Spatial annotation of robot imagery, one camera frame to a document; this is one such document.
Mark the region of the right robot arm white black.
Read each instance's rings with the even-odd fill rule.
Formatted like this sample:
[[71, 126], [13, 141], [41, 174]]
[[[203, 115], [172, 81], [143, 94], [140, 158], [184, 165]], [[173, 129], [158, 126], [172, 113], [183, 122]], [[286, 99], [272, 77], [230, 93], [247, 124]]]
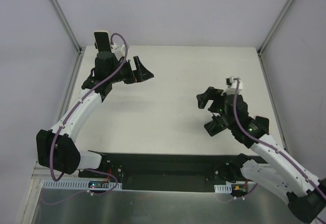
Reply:
[[325, 208], [325, 180], [318, 178], [293, 159], [274, 140], [268, 130], [267, 118], [250, 117], [242, 95], [226, 94], [214, 87], [196, 95], [198, 108], [208, 109], [212, 120], [205, 124], [210, 136], [229, 129], [234, 138], [255, 152], [267, 166], [240, 154], [239, 162], [229, 167], [234, 180], [246, 178], [278, 196], [290, 212], [301, 222], [311, 223]]

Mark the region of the phone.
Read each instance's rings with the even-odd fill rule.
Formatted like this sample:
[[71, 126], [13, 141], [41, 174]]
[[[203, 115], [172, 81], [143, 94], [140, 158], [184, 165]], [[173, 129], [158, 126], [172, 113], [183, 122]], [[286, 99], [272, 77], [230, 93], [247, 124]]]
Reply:
[[95, 31], [94, 38], [98, 52], [112, 52], [108, 31]]

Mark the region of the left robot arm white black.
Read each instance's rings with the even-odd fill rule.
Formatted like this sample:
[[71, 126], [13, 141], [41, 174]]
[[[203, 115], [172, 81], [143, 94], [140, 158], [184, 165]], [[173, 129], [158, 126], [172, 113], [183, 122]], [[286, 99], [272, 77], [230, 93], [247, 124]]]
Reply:
[[36, 135], [38, 162], [53, 174], [59, 171], [71, 175], [77, 170], [90, 169], [97, 178], [107, 174], [107, 164], [99, 153], [79, 151], [77, 136], [91, 113], [106, 99], [113, 84], [140, 83], [154, 74], [133, 57], [135, 69], [122, 52], [102, 51], [95, 58], [95, 66], [84, 81], [72, 107], [49, 130], [41, 129]]

